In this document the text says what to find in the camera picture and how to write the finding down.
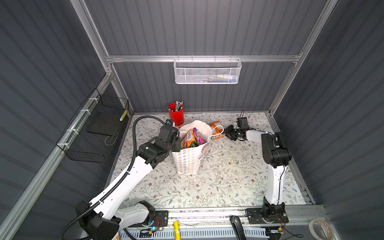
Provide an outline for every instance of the red cup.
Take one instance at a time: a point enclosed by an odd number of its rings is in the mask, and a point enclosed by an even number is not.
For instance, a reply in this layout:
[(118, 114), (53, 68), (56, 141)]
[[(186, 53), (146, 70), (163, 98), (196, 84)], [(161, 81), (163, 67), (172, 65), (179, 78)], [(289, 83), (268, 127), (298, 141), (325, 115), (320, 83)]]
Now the red cup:
[[(176, 103), (171, 103), (169, 105), (169, 108), (171, 110), (175, 110), (176, 108)], [(169, 112), (169, 118), (172, 119), (175, 122), (175, 126), (181, 126), (184, 123), (184, 108), (177, 112), (172, 112), (171, 110), (168, 109)]]

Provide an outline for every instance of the floral pattern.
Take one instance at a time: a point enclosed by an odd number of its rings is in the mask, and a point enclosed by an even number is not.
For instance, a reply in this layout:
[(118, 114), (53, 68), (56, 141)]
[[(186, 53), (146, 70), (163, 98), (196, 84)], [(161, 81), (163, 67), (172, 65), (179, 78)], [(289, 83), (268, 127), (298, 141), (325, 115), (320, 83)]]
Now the floral pattern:
[[(206, 123), (221, 121), (226, 127), (233, 124), (239, 114), (185, 114), (184, 124), (201, 120)], [(140, 115), (134, 115), (132, 121)], [(156, 114), (160, 119), (168, 114)], [(271, 131), (265, 113), (245, 113), (248, 124), (253, 128)], [(161, 123), (146, 118), (136, 125), (137, 145), (157, 136)], [(128, 129), (113, 179), (130, 163), (132, 157), (132, 124)], [(120, 208), (130, 207), (146, 200), (155, 208), (184, 207), (233, 207), (260, 206), (267, 187), (267, 164), (262, 158), (261, 144), (250, 141), (231, 141), (226, 137), (211, 140), (204, 161), (196, 175), (180, 175), (172, 156), (159, 165), (131, 191)], [(289, 167), (284, 184), (286, 204), (305, 204)]]

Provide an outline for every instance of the black wire basket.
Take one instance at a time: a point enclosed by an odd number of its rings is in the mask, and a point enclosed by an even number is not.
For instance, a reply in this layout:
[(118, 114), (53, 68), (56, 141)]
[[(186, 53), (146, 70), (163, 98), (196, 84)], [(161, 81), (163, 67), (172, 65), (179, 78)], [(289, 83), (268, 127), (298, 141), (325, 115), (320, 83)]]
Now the black wire basket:
[(67, 141), (58, 141), (57, 146), (74, 161), (113, 162), (129, 120), (128, 100), (99, 94), (81, 111), (78, 123), (64, 131), (70, 131)]

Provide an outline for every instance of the black mounting plate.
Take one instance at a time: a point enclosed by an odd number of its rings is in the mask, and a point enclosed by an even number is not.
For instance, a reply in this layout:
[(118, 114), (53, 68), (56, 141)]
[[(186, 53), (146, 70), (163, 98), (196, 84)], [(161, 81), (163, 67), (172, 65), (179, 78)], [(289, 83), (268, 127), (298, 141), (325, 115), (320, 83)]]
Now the black mounting plate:
[[(157, 220), (156, 218), (160, 218), (163, 220), (164, 222), (164, 225), (163, 225), (163, 222), (160, 220), (160, 227), (166, 227), (168, 225), (168, 211), (155, 211), (155, 218), (154, 218), (154, 221), (151, 225), (151, 227), (155, 226), (157, 227)], [(145, 227), (143, 226), (141, 223), (138, 223), (138, 224), (133, 224), (129, 227)]]
[[(264, 221), (262, 213), (261, 213), (262, 208), (248, 208), (245, 210), (245, 214), (248, 216), (248, 221), (249, 224), (261, 224), (261, 223), (279, 223), (280, 222), (276, 219), (266, 219)], [(281, 222), (287, 223), (288, 222), (288, 217), (285, 215), (284, 218), (280, 217)]]

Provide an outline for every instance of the corrugated wall panel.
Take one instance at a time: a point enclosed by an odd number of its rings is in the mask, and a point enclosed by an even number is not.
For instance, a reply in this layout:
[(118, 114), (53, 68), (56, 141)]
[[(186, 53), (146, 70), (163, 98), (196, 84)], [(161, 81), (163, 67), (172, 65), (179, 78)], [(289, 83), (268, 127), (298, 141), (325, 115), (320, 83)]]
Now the corrugated wall panel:
[(325, 0), (86, 0), (110, 55), (292, 55)]
[(175, 83), (172, 63), (114, 63), (135, 112), (268, 110), (292, 63), (243, 63), (238, 84)]
[[(105, 71), (69, 0), (0, 1), (0, 42), (2, 222)], [(51, 194), (45, 189), (27, 216), (27, 220), (33, 215), (40, 216), (34, 221), (41, 227), (32, 230), (32, 223), (26, 222), (21, 226), (22, 231), (32, 236), (33, 232), (43, 232), (49, 221), (61, 219), (52, 237), (57, 238), (66, 224), (62, 219), (70, 221), (79, 199), (90, 197), (91, 190), (95, 194), (102, 189), (108, 173), (106, 166), (64, 159), (48, 187), (54, 181), (63, 184), (77, 177), (78, 183), (72, 182), (71, 187), (82, 197), (74, 200), (74, 195), (68, 192), (59, 194), (56, 190)], [(51, 188), (59, 189), (59, 184)], [(41, 205), (43, 199), (50, 199), (51, 205)], [(63, 202), (72, 205), (67, 215), (62, 214)]]
[(343, 239), (381, 239), (384, 2), (339, 1), (275, 118)]

